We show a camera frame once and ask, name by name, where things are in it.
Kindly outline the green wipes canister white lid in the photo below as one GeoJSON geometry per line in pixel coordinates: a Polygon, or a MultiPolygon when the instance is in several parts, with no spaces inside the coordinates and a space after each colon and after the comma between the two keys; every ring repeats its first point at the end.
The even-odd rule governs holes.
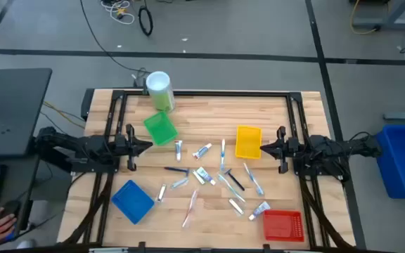
{"type": "Polygon", "coordinates": [[[170,112],[175,108],[174,92],[169,75],[156,71],[148,75],[146,87],[157,110],[170,112]]]}

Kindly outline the green toothbrush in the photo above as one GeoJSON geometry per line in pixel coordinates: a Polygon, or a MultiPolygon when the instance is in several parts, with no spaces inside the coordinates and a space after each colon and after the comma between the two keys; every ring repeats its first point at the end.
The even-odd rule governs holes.
{"type": "Polygon", "coordinates": [[[240,195],[240,193],[233,188],[233,186],[227,181],[227,179],[222,176],[220,173],[217,174],[218,180],[221,182],[221,184],[227,188],[238,200],[240,200],[242,203],[246,203],[245,199],[240,195]]]}

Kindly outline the green plastic basket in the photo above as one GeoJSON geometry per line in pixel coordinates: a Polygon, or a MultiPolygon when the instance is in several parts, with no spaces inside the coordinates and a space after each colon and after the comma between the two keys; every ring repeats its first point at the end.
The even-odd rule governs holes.
{"type": "Polygon", "coordinates": [[[143,121],[145,128],[156,145],[165,145],[178,136],[166,112],[158,112],[143,121]]]}

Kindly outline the black desk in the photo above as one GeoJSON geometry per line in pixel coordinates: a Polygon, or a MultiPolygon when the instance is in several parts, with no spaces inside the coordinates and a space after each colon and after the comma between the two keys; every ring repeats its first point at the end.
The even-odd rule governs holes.
{"type": "Polygon", "coordinates": [[[51,75],[50,68],[0,70],[0,157],[27,154],[51,75]]]}

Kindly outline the red plastic basket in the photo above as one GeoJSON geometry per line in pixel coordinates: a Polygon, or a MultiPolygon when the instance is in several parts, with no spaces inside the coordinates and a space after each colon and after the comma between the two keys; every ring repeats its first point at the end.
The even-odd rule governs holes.
{"type": "Polygon", "coordinates": [[[301,213],[286,210],[264,212],[264,237],[268,241],[304,242],[301,213]]]}

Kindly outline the blue plastic basket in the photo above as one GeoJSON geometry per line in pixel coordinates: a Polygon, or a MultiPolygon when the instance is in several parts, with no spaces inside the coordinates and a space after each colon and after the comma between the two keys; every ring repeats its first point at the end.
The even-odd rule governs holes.
{"type": "Polygon", "coordinates": [[[133,224],[137,224],[155,204],[133,180],[128,180],[111,201],[133,224]]]}

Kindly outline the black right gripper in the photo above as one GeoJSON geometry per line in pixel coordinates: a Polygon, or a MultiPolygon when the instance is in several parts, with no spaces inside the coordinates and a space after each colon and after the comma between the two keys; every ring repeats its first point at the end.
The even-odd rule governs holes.
{"type": "Polygon", "coordinates": [[[279,174],[285,174],[288,171],[287,157],[294,157],[299,151],[299,140],[297,137],[290,137],[285,140],[286,130],[284,126],[280,126],[277,130],[278,139],[273,143],[261,145],[260,148],[265,153],[272,157],[278,157],[281,165],[278,167],[279,174]]]}

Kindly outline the black razor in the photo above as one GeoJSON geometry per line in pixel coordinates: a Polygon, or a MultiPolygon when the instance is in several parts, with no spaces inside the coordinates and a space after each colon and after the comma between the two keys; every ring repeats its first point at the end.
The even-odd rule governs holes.
{"type": "Polygon", "coordinates": [[[229,176],[231,178],[231,180],[242,190],[244,191],[245,188],[243,187],[243,185],[237,180],[237,178],[231,173],[231,169],[227,169],[224,172],[227,176],[229,176]]]}

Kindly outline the grey desk base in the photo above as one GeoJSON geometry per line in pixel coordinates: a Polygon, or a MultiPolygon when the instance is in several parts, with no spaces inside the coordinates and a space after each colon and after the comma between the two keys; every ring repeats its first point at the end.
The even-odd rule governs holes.
{"type": "Polygon", "coordinates": [[[390,12],[384,18],[357,18],[355,12],[361,0],[356,0],[353,10],[349,19],[350,27],[354,30],[369,29],[367,32],[360,32],[366,34],[377,32],[381,29],[391,30],[405,30],[405,19],[401,15],[405,12],[405,0],[395,0],[396,6],[390,9],[390,12]]]}

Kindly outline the dark blue razor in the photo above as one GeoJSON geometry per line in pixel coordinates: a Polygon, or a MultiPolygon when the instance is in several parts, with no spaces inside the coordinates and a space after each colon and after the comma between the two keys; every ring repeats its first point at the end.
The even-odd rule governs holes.
{"type": "Polygon", "coordinates": [[[185,173],[186,176],[188,176],[188,174],[189,174],[189,169],[182,169],[182,168],[177,168],[177,167],[164,167],[164,169],[169,170],[169,171],[182,172],[182,173],[185,173]]]}

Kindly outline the yellow plastic basket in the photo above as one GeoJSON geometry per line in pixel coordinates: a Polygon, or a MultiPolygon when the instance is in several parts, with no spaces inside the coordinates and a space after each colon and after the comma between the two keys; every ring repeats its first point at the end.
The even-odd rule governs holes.
{"type": "Polygon", "coordinates": [[[261,158],[262,130],[253,126],[239,125],[236,134],[235,155],[238,158],[261,158]]]}

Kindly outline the small clear wrapped pack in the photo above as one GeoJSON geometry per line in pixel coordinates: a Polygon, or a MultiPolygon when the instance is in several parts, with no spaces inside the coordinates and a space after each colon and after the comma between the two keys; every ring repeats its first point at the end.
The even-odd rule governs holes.
{"type": "Polygon", "coordinates": [[[189,182],[189,178],[188,178],[188,177],[185,177],[185,178],[183,178],[183,179],[181,179],[181,180],[178,180],[178,181],[174,182],[174,183],[171,185],[171,189],[176,189],[176,188],[185,186],[188,182],[189,182]]]}

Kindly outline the large blue storage bin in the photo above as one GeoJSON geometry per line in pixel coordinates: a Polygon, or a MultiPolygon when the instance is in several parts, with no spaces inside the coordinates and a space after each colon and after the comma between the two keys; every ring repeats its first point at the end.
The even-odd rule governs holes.
{"type": "Polygon", "coordinates": [[[377,139],[382,148],[377,163],[387,194],[405,199],[405,125],[386,125],[377,139]]]}

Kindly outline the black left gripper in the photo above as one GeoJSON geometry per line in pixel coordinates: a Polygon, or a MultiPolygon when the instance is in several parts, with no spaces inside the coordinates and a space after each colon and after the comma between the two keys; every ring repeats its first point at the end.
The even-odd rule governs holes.
{"type": "Polygon", "coordinates": [[[120,130],[115,134],[115,154],[117,156],[128,156],[127,169],[136,171],[134,156],[138,157],[141,153],[149,149],[153,143],[150,141],[142,141],[134,138],[134,128],[131,124],[126,125],[127,136],[122,135],[120,130]]]}

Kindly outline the black computer mouse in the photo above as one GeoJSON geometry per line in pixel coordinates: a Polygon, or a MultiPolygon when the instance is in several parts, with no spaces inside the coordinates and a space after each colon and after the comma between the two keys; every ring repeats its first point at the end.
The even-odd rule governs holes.
{"type": "Polygon", "coordinates": [[[19,200],[11,200],[4,204],[3,211],[0,213],[0,219],[13,214],[15,217],[18,216],[20,211],[21,203],[19,200]]]}

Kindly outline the wrapped red toothbrush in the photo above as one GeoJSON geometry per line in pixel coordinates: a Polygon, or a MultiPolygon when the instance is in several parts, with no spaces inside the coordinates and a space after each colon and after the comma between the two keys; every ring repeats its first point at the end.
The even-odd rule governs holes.
{"type": "Polygon", "coordinates": [[[182,228],[185,228],[188,225],[188,221],[190,219],[190,215],[191,215],[191,213],[193,211],[193,208],[195,206],[197,197],[198,197],[198,189],[194,190],[193,193],[192,193],[191,200],[190,200],[189,206],[188,206],[188,210],[186,212],[186,216],[185,216],[185,218],[183,220],[183,223],[181,225],[182,228]]]}

